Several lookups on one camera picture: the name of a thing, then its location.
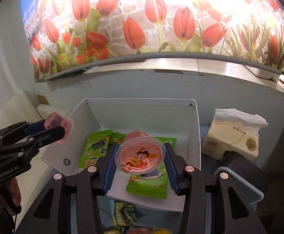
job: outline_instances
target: white wall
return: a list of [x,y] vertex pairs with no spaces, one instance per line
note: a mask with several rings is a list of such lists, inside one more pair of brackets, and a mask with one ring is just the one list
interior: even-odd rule
[[269,123],[259,133],[257,164],[260,167],[271,156],[284,126],[283,93],[225,76],[137,70],[34,84],[19,0],[3,0],[0,4],[0,109],[21,88],[44,95],[50,105],[66,109],[73,109],[83,98],[190,98],[197,102],[201,124],[211,122],[215,108],[259,114]]

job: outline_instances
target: finger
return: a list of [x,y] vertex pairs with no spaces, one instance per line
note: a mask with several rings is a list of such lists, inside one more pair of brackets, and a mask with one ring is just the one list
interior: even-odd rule
[[7,189],[9,190],[11,197],[12,197],[12,201],[16,206],[20,206],[21,203],[21,193],[20,193],[20,189],[18,186],[18,181],[16,178],[13,178],[11,180],[9,180],[6,183]]

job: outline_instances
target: snack package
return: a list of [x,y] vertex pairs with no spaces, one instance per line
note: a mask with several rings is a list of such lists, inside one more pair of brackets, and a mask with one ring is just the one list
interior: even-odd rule
[[[162,143],[169,142],[173,147],[176,138],[156,137]],[[168,175],[165,164],[162,162],[156,169],[151,172],[139,175],[130,175],[130,179],[126,188],[129,193],[166,199],[167,198],[167,182]]]
[[221,161],[229,151],[236,151],[253,161],[258,157],[258,131],[267,125],[266,120],[257,114],[216,109],[202,153]]
[[105,156],[108,151],[110,136],[113,130],[100,131],[89,135],[85,151],[79,162],[79,172],[83,169],[96,165],[99,157]]
[[125,134],[112,133],[112,135],[110,136],[109,147],[111,146],[112,143],[117,143],[120,145],[125,137],[126,137]]

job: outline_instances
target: white cardboard box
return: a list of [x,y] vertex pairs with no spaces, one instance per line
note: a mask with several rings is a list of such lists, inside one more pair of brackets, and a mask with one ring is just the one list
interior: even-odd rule
[[[150,136],[176,137],[174,151],[187,164],[201,167],[198,111],[195,100],[154,98],[96,98],[82,100],[68,116],[74,128],[62,143],[49,145],[42,159],[64,175],[78,171],[80,157],[90,133],[113,129],[115,133],[141,130]],[[116,171],[107,196],[134,205],[167,211],[183,211],[184,196],[174,194],[168,182],[167,199],[148,198],[126,192],[129,175]]]

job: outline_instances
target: green snack bag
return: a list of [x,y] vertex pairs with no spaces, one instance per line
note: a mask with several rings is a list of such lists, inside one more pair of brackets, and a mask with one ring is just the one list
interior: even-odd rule
[[113,130],[106,130],[89,135],[85,151],[79,162],[79,172],[89,166],[96,165],[98,159],[107,154],[110,136],[112,133]]
[[177,138],[173,138],[173,137],[156,137],[155,136],[155,138],[160,140],[162,143],[170,143],[172,148],[174,147],[177,141]]
[[112,135],[110,136],[109,148],[112,143],[121,144],[125,137],[125,134],[112,133]]
[[[174,147],[177,139],[171,137],[155,137],[162,143],[170,143]],[[164,163],[149,173],[130,175],[130,179],[126,188],[129,193],[154,197],[159,199],[167,199],[167,182],[168,175]]]

